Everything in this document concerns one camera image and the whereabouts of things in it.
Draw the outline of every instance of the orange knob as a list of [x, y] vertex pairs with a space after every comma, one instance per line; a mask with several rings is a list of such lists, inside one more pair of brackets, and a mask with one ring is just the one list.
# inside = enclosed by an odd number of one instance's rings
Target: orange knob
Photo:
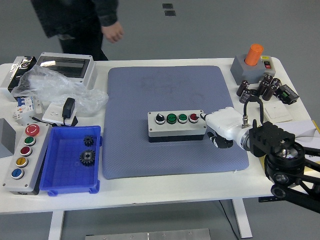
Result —
[[260, 44], [252, 44], [244, 62], [249, 66], [257, 65], [263, 51], [264, 47]]

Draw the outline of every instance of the table leg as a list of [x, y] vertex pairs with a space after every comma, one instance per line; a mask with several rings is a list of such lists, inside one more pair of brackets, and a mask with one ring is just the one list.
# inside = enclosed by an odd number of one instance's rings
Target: table leg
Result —
[[53, 211], [48, 240], [59, 240], [62, 232], [65, 211]]
[[252, 238], [252, 233], [242, 198], [232, 199], [233, 208], [242, 239]]

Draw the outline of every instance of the yellow button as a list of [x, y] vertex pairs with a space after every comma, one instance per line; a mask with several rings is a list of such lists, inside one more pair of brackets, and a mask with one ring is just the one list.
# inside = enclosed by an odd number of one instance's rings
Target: yellow button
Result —
[[23, 168], [25, 167], [27, 164], [28, 164], [28, 159], [26, 159], [25, 157], [19, 157], [15, 164], [20, 167], [20, 168]]

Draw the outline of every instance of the gray box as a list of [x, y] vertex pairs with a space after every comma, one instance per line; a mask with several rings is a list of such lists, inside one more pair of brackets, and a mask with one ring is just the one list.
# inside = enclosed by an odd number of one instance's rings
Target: gray box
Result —
[[236, 55], [230, 69], [237, 85], [243, 80], [247, 80], [249, 84], [257, 84], [266, 70], [262, 61], [258, 61], [255, 66], [247, 65], [246, 56], [246, 54]]
[[0, 118], [0, 158], [12, 156], [15, 153], [16, 131], [4, 119]]

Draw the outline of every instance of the red switch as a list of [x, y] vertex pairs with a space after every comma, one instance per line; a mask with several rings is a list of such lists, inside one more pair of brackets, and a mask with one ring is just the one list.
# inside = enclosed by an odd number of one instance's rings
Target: red switch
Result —
[[37, 135], [39, 131], [40, 131], [40, 127], [37, 124], [31, 124], [27, 126], [24, 130], [25, 134], [31, 137]]
[[197, 114], [192, 113], [189, 115], [189, 121], [193, 124], [197, 123], [199, 120], [199, 117], [197, 116]]
[[32, 154], [32, 149], [28, 146], [21, 148], [20, 154], [24, 157], [28, 157]]

